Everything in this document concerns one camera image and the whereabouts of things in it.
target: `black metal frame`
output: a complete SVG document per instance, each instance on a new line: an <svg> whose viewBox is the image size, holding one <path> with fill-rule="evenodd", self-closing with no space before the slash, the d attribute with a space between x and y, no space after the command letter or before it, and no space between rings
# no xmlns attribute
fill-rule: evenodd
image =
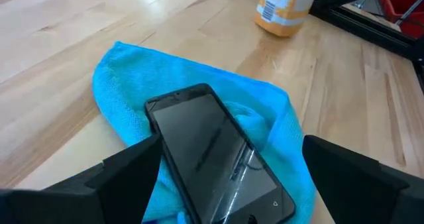
<svg viewBox="0 0 424 224"><path fill-rule="evenodd" d="M357 0L314 0L310 14L411 60L424 93L424 36L415 39L343 7Z"/></svg>

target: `black smartphone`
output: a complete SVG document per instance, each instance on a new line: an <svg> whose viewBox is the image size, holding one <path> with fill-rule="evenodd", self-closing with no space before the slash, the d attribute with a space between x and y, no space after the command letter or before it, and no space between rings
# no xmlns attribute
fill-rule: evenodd
<svg viewBox="0 0 424 224"><path fill-rule="evenodd" d="M209 85L145 108L194 223L273 224L294 214L293 199Z"/></svg>

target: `phone screen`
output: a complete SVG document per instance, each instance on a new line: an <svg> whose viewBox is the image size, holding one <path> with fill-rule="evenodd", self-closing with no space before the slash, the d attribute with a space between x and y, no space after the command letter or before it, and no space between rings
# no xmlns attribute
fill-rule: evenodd
<svg viewBox="0 0 424 224"><path fill-rule="evenodd" d="M213 95L153 116L202 223L229 223L231 214L278 188ZM272 198L263 208L278 205Z"/></svg>

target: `barcode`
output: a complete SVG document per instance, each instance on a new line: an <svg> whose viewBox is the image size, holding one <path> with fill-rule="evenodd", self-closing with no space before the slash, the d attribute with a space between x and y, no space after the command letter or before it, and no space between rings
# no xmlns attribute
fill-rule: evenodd
<svg viewBox="0 0 424 224"><path fill-rule="evenodd" d="M262 16L264 19L271 21L272 16L274 16L276 10L276 5L267 1L265 2L264 12L262 12Z"/></svg>

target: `wooden table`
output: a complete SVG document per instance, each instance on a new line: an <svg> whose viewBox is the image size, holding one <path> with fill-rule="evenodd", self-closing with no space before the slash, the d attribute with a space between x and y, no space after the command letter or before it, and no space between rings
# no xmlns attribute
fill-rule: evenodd
<svg viewBox="0 0 424 224"><path fill-rule="evenodd" d="M424 177L424 97L411 63L315 17L293 38L258 0L0 0L0 187L44 188L124 148L91 75L122 40L271 82L307 134ZM331 218L317 198L314 223Z"/></svg>

